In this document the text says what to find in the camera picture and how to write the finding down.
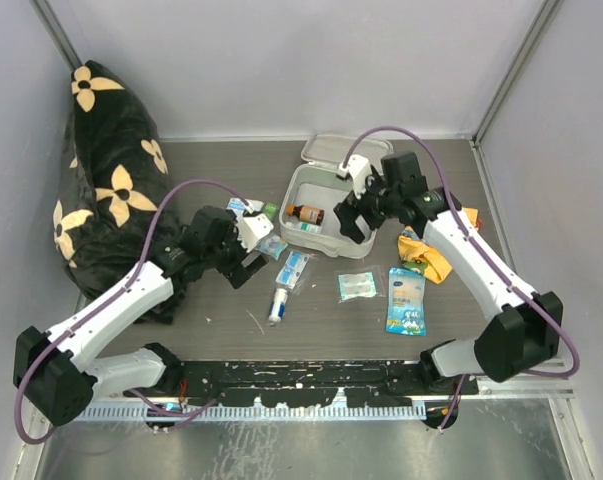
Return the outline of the white bottle green label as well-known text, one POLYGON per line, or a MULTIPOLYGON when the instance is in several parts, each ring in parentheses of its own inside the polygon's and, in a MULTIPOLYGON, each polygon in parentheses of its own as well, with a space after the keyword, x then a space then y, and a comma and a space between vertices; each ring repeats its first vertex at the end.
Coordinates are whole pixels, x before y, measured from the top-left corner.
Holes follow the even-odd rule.
POLYGON ((309 232, 309 233, 320 233, 322 230, 321 226, 310 224, 307 222, 297 222, 297 223, 287 222, 286 225, 289 228, 294 228, 296 230, 309 232))

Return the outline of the medical tape roll packet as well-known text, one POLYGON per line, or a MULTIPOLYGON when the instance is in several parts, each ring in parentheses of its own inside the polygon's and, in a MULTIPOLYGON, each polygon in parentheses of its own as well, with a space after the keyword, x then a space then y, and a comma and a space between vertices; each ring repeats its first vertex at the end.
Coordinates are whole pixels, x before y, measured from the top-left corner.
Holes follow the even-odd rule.
POLYGON ((265 239, 261 240, 256 250, 265 254, 274 260, 278 260, 280 255, 287 249, 288 243, 278 235, 271 233, 265 239))

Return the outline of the alcohol pads plastic bag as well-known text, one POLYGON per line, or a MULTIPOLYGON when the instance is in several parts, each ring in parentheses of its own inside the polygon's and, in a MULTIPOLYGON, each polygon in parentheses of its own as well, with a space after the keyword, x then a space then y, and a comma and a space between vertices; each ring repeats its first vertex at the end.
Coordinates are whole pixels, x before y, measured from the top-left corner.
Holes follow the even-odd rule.
POLYGON ((317 262, 316 255, 291 251, 275 278, 276 285, 290 293, 299 294, 309 284, 317 262))

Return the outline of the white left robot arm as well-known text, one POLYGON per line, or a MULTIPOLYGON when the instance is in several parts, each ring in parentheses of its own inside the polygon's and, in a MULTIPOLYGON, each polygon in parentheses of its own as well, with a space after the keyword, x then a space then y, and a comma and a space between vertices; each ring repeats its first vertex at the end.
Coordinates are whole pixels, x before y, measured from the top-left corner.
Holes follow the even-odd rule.
POLYGON ((159 244, 82 311, 45 332, 24 330, 16 341, 13 380, 18 391, 55 427, 70 423, 92 401, 130 389, 172 395, 184 370, 166 347, 149 343, 108 358, 101 352, 151 309, 176 300, 180 289, 207 270, 240 288, 266 265, 256 248, 272 230, 263 213, 201 208, 177 241, 159 244))

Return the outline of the white gauze packet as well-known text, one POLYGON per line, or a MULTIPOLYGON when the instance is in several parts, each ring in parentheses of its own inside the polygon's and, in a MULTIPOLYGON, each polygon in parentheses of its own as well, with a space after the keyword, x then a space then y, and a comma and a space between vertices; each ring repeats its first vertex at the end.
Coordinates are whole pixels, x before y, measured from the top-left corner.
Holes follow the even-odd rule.
POLYGON ((227 204, 227 209, 232 211, 237 217, 242 217, 247 208, 250 208, 252 212, 261 212, 264 207, 264 203, 259 200, 248 199, 244 203, 240 198, 230 198, 227 204))

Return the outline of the grey medicine kit case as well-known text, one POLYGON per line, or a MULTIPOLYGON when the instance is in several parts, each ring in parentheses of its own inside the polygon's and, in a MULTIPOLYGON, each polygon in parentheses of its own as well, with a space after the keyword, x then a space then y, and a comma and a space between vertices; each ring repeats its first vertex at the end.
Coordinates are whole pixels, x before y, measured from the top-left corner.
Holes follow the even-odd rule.
POLYGON ((351 185, 338 179, 336 172, 354 142, 353 137, 319 133, 304 145, 302 164, 292 174, 278 213, 280 236, 289 244, 320 251, 332 258, 362 259, 372 250, 376 234, 362 244, 354 243, 340 234, 340 223, 333 212, 334 207, 351 190, 351 185), (323 209, 325 217, 321 232, 309 233, 289 228, 287 222, 301 222, 286 214, 289 204, 323 209))

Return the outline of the brown medicine bottle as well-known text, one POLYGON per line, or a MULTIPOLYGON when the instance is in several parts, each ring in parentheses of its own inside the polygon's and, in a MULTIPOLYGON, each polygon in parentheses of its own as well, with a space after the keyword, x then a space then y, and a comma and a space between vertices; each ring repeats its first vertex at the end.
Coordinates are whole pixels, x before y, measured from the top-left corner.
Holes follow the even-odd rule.
POLYGON ((289 204, 286 207, 286 214, 299 219, 301 222, 321 226, 325 217, 323 209, 308 205, 289 204))

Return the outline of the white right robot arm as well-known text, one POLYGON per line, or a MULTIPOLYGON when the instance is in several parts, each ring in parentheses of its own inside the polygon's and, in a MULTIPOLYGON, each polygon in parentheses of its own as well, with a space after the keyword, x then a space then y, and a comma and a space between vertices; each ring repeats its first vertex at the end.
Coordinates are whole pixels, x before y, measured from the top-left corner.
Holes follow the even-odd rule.
POLYGON ((361 243, 362 224, 376 230, 391 218, 411 227, 448 261, 487 320, 475 339, 451 340, 422 352, 419 379, 425 390, 443 393, 462 374, 504 382, 557 354, 561 300, 553 292, 538 293, 504 263, 457 199, 428 186, 415 153, 388 155, 379 168, 353 155, 338 166, 336 176, 351 185, 334 208, 342 235, 361 243))

